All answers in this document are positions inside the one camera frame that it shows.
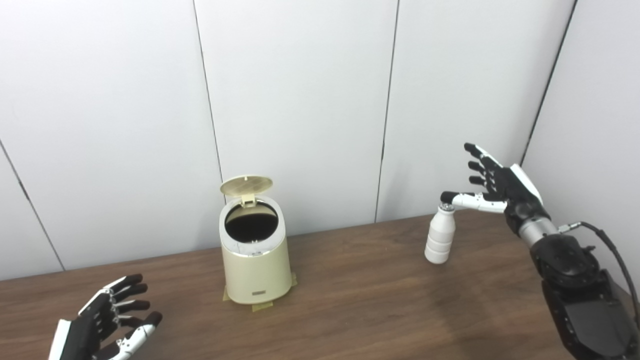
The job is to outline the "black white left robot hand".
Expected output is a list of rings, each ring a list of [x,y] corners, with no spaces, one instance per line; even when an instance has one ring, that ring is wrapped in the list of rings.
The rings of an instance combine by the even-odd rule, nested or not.
[[[148,285],[141,273],[122,276],[101,287],[73,320],[60,319],[49,349],[50,360],[129,360],[153,335],[162,313],[146,318],[130,312],[146,311],[150,301],[136,300]]]

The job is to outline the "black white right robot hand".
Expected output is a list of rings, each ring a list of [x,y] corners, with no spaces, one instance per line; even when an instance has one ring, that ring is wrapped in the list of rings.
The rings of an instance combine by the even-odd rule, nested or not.
[[[443,204],[490,214],[503,214],[506,224],[518,234],[526,221],[547,219],[551,215],[544,208],[542,197],[530,178],[517,164],[503,166],[480,146],[466,142],[464,150],[474,158],[467,166],[478,174],[469,182],[482,186],[483,192],[444,191],[439,196]]]

